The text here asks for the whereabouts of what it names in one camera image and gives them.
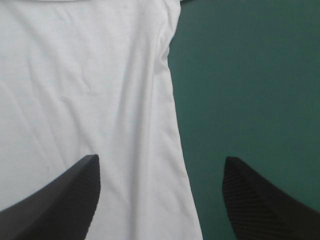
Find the t-shirt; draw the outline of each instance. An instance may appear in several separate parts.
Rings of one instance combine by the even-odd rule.
[[[179,0],[0,1],[0,210],[98,154],[87,240],[201,240],[168,67]]]

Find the black plastic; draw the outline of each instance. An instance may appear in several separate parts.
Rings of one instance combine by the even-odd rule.
[[[226,158],[222,192],[238,240],[320,240],[320,214],[238,157]]]
[[[98,155],[0,212],[0,240],[84,240],[101,190]]]

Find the white t-shirt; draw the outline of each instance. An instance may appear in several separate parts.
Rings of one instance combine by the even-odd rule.
[[[168,68],[179,0],[0,1],[0,210],[88,154],[87,240],[201,240]]]

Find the teal wall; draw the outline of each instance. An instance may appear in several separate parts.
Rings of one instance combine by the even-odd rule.
[[[169,66],[204,240],[235,240],[226,156],[320,211],[320,1],[186,0]]]

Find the green background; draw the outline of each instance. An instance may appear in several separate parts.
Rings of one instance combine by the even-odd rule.
[[[169,67],[204,240],[236,239],[227,156],[320,211],[319,0],[186,0]]]

